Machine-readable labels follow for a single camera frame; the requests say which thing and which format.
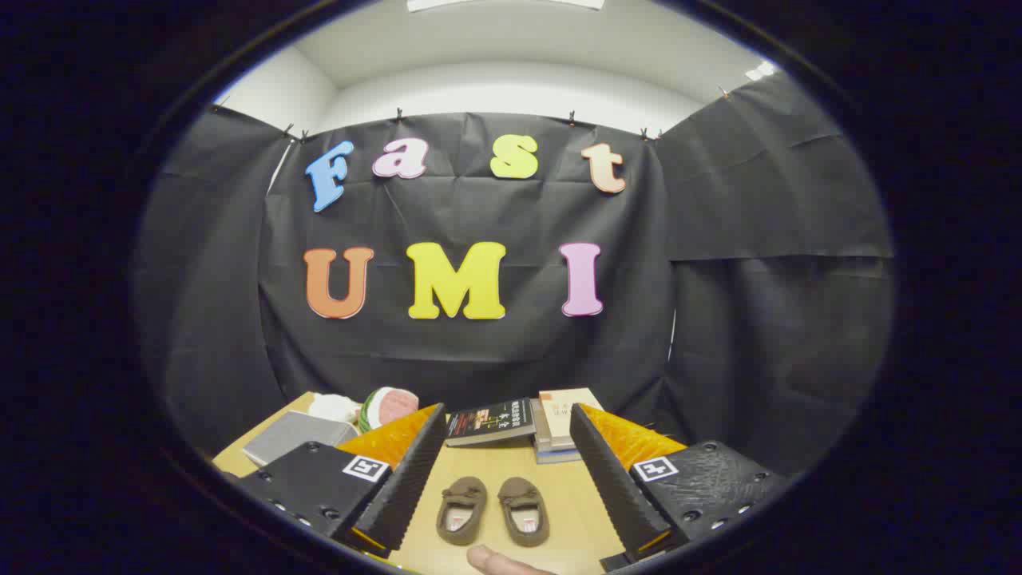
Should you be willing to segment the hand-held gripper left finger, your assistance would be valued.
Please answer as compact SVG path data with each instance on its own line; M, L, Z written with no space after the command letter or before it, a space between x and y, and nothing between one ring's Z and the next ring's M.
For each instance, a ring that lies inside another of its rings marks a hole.
M236 485L304 529L386 559L404 540L445 436L437 403L339 446L303 441Z

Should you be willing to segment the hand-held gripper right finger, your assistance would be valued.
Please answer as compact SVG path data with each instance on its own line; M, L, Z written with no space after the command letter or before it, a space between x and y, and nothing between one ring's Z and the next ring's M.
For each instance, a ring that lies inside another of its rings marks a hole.
M587 404L573 405L570 434L629 563L736 524L788 483L723 442L685 446Z

